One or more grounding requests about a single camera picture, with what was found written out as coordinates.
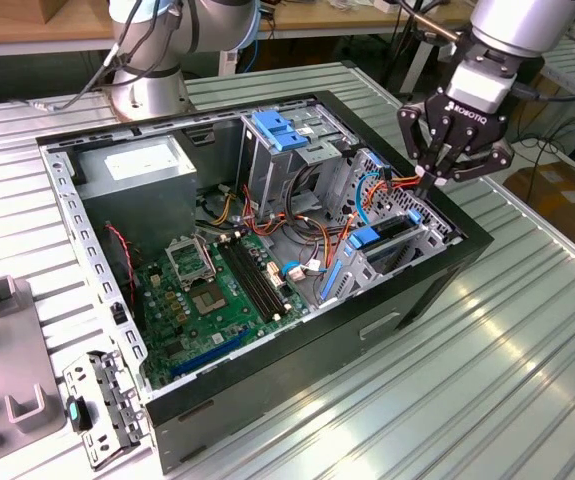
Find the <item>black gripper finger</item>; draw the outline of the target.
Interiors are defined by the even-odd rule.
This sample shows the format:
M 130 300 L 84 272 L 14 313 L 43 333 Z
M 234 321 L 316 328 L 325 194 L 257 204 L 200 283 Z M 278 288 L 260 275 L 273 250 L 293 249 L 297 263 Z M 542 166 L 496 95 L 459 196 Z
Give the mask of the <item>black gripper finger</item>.
M 422 168 L 415 195 L 426 196 L 439 177 L 436 166 L 450 130 L 450 116 L 443 115 L 432 124 L 424 105 L 403 105 L 397 118 L 408 157 Z
M 435 185 L 443 186 L 450 180 L 473 180 L 507 169 L 511 165 L 514 150 L 504 138 L 474 152 L 470 145 L 474 137 L 475 131 L 471 131 L 471 134 L 466 133 L 460 140 L 447 142 L 449 148 L 435 165 Z

